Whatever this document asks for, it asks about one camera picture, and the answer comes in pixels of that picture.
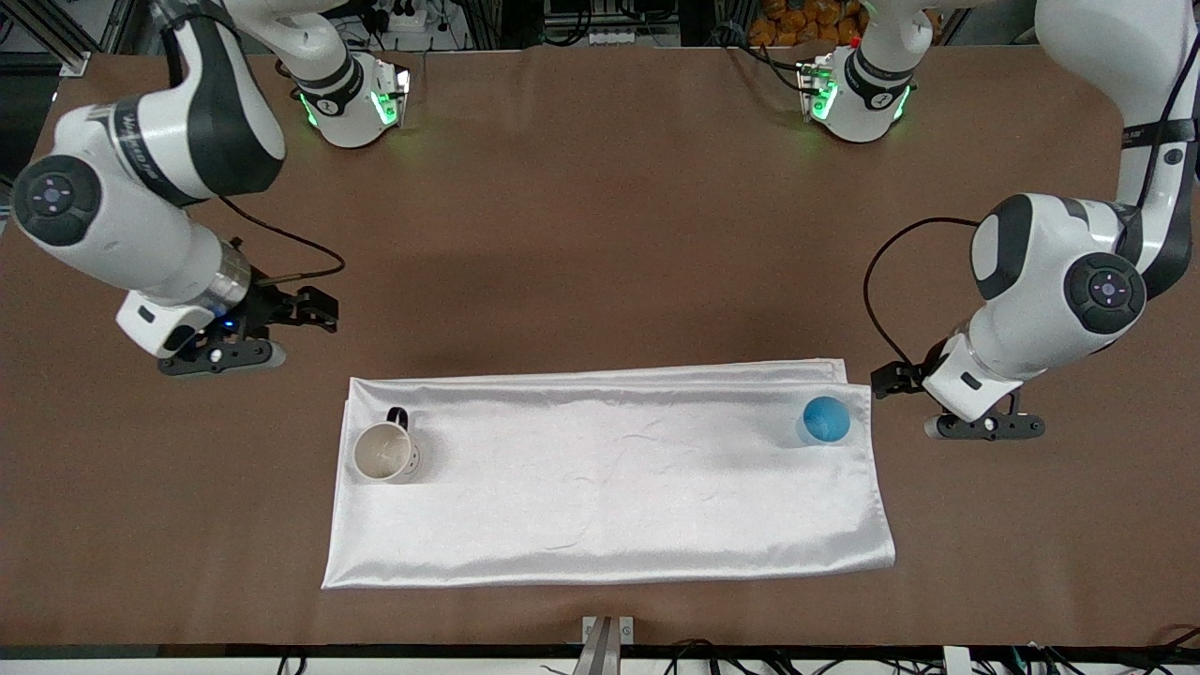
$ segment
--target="mug handle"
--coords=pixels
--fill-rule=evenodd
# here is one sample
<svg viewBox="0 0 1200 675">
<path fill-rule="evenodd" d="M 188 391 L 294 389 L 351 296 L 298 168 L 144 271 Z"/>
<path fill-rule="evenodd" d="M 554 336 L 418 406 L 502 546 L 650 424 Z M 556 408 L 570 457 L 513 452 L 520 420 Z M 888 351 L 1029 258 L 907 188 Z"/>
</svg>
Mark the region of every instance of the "mug handle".
<svg viewBox="0 0 1200 675">
<path fill-rule="evenodd" d="M 388 422 L 392 424 L 398 424 L 404 431 L 408 431 L 408 411 L 396 406 L 388 411 Z"/>
</svg>

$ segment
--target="black button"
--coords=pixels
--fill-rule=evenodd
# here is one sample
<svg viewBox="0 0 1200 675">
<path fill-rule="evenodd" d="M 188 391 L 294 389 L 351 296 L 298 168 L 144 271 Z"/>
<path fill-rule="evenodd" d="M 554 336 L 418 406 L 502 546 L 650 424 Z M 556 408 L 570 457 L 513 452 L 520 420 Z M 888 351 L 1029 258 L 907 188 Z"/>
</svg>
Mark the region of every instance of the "black button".
<svg viewBox="0 0 1200 675">
<path fill-rule="evenodd" d="M 1121 273 L 1106 269 L 1087 280 L 1092 300 L 1102 307 L 1123 307 L 1129 301 L 1129 280 Z"/>
<path fill-rule="evenodd" d="M 1092 269 L 1085 265 L 1079 265 L 1070 273 L 1070 281 L 1067 287 L 1070 291 L 1070 300 L 1076 306 L 1086 305 L 1087 299 L 1091 297 L 1087 292 L 1087 280 L 1091 275 Z"/>
<path fill-rule="evenodd" d="M 170 335 L 167 336 L 167 340 L 163 341 L 162 348 L 174 352 L 186 345 L 187 341 L 192 339 L 192 335 L 196 335 L 196 330 L 193 330 L 191 325 L 175 327 L 175 329 L 170 331 Z"/>
<path fill-rule="evenodd" d="M 1138 318 L 1136 312 L 1102 307 L 1092 307 L 1081 317 L 1084 328 L 1102 335 L 1111 335 L 1133 323 L 1135 318 Z"/>
</svg>

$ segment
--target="blue ball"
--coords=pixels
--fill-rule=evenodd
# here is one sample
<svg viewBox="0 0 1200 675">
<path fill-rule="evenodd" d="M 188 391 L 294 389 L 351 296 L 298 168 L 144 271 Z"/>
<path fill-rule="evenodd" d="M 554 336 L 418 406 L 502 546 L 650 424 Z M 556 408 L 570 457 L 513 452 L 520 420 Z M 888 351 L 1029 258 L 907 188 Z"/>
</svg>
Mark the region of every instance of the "blue ball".
<svg viewBox="0 0 1200 675">
<path fill-rule="evenodd" d="M 802 422 L 814 438 L 826 443 L 841 441 L 850 432 L 850 411 L 846 404 L 832 396 L 817 396 L 809 401 Z"/>
</svg>

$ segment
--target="power strip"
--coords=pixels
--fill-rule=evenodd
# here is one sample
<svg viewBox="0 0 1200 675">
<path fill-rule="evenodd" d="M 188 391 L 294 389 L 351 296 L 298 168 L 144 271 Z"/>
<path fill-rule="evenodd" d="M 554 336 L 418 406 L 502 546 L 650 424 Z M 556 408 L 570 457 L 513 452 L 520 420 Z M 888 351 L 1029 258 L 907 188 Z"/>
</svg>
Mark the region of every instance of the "power strip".
<svg viewBox="0 0 1200 675">
<path fill-rule="evenodd" d="M 631 30 L 596 30 L 588 34 L 588 44 L 632 44 L 637 35 Z"/>
</svg>

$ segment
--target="white satin fabric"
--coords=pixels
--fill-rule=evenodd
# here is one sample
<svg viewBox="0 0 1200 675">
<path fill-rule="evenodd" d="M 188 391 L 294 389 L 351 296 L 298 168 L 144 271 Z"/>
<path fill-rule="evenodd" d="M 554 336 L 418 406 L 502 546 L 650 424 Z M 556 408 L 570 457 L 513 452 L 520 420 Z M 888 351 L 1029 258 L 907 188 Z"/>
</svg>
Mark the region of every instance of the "white satin fabric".
<svg viewBox="0 0 1200 675">
<path fill-rule="evenodd" d="M 850 434 L 805 444 L 834 396 Z M 403 406 L 407 485 L 353 442 Z M 323 589 L 764 579 L 888 567 L 870 392 L 840 360 L 352 380 Z"/>
</svg>

